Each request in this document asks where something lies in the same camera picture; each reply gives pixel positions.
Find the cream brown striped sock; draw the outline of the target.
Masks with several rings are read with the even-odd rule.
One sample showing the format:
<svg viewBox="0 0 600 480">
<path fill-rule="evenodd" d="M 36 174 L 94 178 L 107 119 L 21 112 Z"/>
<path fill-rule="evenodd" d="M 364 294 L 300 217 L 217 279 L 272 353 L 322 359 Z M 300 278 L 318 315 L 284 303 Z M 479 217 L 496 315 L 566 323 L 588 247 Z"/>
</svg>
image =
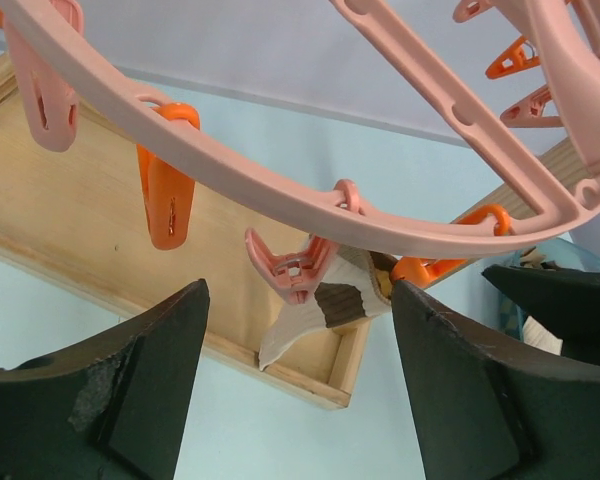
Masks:
<svg viewBox="0 0 600 480">
<path fill-rule="evenodd" d="M 266 369 L 310 333 L 388 313 L 396 263 L 392 255 L 342 246 L 312 296 L 281 308 L 261 340 L 258 368 Z"/>
</svg>

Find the pink round clip hanger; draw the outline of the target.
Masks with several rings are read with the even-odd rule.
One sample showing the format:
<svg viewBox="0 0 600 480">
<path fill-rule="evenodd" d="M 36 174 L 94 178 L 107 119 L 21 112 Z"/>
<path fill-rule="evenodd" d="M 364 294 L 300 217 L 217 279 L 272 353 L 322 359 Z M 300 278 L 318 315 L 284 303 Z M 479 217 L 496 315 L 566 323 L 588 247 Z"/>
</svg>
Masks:
<svg viewBox="0 0 600 480">
<path fill-rule="evenodd" d="M 566 188 L 490 109 L 382 1 L 90 1 L 87 31 L 77 33 L 46 1 L 4 1 L 14 27 L 73 88 L 132 139 L 209 189 L 296 229 L 352 246 L 404 256 L 465 246 L 486 224 L 460 226 L 414 217 L 447 200 L 470 169 L 447 161 L 445 172 L 407 168 L 390 194 L 375 189 L 360 217 L 332 205 L 338 174 L 378 176 L 385 148 L 361 128 L 339 134 L 332 122 L 299 127 L 275 119 L 263 128 L 233 102 L 203 109 L 200 129 L 161 117 L 156 79 L 134 79 L 122 64 L 145 60 L 164 72 L 216 73 L 234 86 L 305 93 L 333 103 L 408 119 L 428 103 L 533 210 L 507 236 L 486 239 L 498 255 L 558 236 L 600 213 L 600 62 L 581 41 L 559 1 L 516 1 L 539 49 L 544 72 L 580 158 L 595 176 Z M 269 172 L 293 183 L 274 196 L 250 188 Z"/>
</svg>

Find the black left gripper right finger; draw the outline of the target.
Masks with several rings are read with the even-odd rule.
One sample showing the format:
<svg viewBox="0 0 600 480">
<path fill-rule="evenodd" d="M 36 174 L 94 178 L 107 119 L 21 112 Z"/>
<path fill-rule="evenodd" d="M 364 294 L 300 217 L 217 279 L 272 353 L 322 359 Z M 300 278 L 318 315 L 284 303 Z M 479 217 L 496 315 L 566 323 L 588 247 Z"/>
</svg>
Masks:
<svg viewBox="0 0 600 480">
<path fill-rule="evenodd" d="M 392 316 L 429 479 L 600 479 L 600 366 L 480 324 L 401 281 Z"/>
</svg>

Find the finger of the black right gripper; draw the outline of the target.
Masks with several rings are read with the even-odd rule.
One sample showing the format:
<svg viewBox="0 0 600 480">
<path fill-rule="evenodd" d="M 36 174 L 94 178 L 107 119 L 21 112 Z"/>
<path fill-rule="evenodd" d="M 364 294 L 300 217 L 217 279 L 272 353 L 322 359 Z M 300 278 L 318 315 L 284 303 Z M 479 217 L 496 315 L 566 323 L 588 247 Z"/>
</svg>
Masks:
<svg viewBox="0 0 600 480">
<path fill-rule="evenodd" d="M 562 356 L 600 366 L 600 272 L 492 265 L 483 277 L 560 339 Z"/>
</svg>

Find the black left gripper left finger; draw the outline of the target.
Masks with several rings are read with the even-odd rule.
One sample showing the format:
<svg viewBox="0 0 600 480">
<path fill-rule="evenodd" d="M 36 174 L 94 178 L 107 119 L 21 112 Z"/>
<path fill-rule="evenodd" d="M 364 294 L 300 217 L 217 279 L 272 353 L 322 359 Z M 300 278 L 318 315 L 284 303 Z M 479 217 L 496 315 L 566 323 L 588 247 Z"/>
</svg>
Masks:
<svg viewBox="0 0 600 480">
<path fill-rule="evenodd" d="M 170 479 L 207 327 L 197 280 L 146 312 L 0 368 L 0 479 Z"/>
</svg>

